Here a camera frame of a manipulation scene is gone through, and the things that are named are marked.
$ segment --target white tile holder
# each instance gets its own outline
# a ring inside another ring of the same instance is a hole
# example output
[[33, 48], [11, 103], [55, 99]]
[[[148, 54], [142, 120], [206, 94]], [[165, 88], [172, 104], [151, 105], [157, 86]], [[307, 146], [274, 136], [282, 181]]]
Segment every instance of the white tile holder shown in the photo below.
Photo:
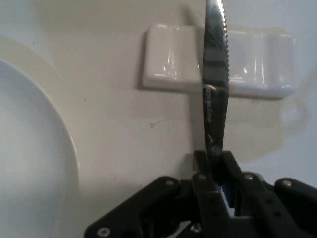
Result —
[[[201, 92], [203, 28], [152, 24], [145, 87]], [[228, 30], [230, 95], [279, 99], [295, 92], [295, 39], [277, 29]]]

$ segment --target knife blade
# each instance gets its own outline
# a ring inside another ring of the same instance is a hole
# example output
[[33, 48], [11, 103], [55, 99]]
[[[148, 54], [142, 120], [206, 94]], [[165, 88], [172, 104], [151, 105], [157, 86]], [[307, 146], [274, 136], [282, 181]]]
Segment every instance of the knife blade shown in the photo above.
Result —
[[222, 0], [206, 0], [203, 108], [208, 157], [222, 154], [229, 99], [229, 50]]

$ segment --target bolt head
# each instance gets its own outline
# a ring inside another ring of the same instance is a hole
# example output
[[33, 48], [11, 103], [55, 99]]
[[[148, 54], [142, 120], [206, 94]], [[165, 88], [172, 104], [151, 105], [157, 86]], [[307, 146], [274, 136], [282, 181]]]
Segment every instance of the bolt head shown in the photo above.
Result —
[[247, 180], [252, 180], [252, 179], [253, 179], [253, 175], [251, 175], [251, 174], [245, 174], [245, 175], [244, 175], [244, 178], [247, 179]]
[[108, 237], [110, 236], [111, 230], [108, 227], [101, 227], [97, 231], [98, 237]]
[[173, 186], [175, 183], [174, 183], [174, 181], [172, 181], [172, 180], [167, 180], [166, 181], [166, 185], [168, 185], [168, 186]]
[[206, 175], [200, 174], [198, 175], [198, 178], [201, 180], [206, 180]]
[[190, 230], [194, 233], [201, 233], [203, 229], [200, 223], [195, 223], [191, 226]]
[[283, 181], [282, 181], [282, 184], [283, 184], [284, 186], [287, 186], [287, 187], [291, 187], [291, 186], [292, 186], [292, 182], [289, 181], [289, 180], [283, 180]]

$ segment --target stainless steel blade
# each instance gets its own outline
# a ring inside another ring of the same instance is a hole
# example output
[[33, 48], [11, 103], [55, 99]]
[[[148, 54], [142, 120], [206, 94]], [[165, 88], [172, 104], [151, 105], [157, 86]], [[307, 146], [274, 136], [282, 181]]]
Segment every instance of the stainless steel blade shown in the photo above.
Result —
[[208, 156], [222, 153], [229, 98], [228, 40], [222, 0], [206, 0], [203, 56], [205, 143]]

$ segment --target white plate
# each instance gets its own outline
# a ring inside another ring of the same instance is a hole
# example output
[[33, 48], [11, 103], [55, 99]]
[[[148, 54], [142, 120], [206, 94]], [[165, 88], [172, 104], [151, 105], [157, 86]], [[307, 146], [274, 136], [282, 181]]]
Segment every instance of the white plate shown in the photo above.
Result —
[[62, 237], [77, 189], [76, 153], [60, 116], [0, 60], [0, 237]]
[[[296, 89], [295, 39], [282, 30], [228, 30], [230, 95], [283, 98]], [[201, 92], [204, 29], [153, 24], [147, 34], [144, 86]]]

